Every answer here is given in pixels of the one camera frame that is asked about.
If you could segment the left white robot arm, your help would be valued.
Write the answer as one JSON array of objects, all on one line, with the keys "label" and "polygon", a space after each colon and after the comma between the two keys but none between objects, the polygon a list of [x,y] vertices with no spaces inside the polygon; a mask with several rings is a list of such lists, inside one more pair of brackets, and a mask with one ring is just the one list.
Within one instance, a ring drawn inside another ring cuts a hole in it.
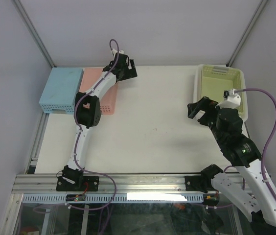
[{"label": "left white robot arm", "polygon": [[137,77],[133,59],[116,52],[115,58],[103,68],[98,80],[85,92],[75,97],[74,120],[76,123],[75,144],[68,163],[58,176],[57,191],[97,191],[94,183],[98,178],[84,176],[86,152],[94,128],[101,119],[100,101],[106,92],[119,81]]}]

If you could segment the blue plastic basket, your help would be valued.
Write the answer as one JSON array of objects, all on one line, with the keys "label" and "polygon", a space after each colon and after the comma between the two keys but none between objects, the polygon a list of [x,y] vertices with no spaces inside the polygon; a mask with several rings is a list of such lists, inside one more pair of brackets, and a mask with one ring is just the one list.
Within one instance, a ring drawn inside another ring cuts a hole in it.
[{"label": "blue plastic basket", "polygon": [[82,68],[52,68],[39,100],[44,113],[57,111],[73,114],[75,96],[79,91],[84,70]]}]

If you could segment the pink plastic basket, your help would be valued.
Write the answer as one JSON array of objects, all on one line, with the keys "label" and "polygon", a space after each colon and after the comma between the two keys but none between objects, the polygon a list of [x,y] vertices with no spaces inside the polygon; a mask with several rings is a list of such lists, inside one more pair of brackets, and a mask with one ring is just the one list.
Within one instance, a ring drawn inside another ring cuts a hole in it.
[{"label": "pink plastic basket", "polygon": [[[103,68],[84,68],[79,92],[85,93],[101,76]],[[118,84],[113,85],[105,95],[100,98],[100,109],[103,115],[112,115],[115,112]]]}]

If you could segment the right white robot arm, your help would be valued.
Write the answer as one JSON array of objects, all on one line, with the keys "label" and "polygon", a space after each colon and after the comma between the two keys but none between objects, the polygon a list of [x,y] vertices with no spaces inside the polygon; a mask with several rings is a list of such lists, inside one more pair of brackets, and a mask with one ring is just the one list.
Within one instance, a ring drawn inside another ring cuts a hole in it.
[{"label": "right white robot arm", "polygon": [[215,164],[200,172],[193,187],[202,192],[214,189],[225,195],[245,215],[255,235],[276,235],[276,187],[261,166],[264,158],[255,143],[242,133],[243,120],[238,110],[206,96],[189,103],[187,108],[191,119],[204,112],[198,122],[210,129],[223,156],[244,178],[252,194],[233,183]]}]

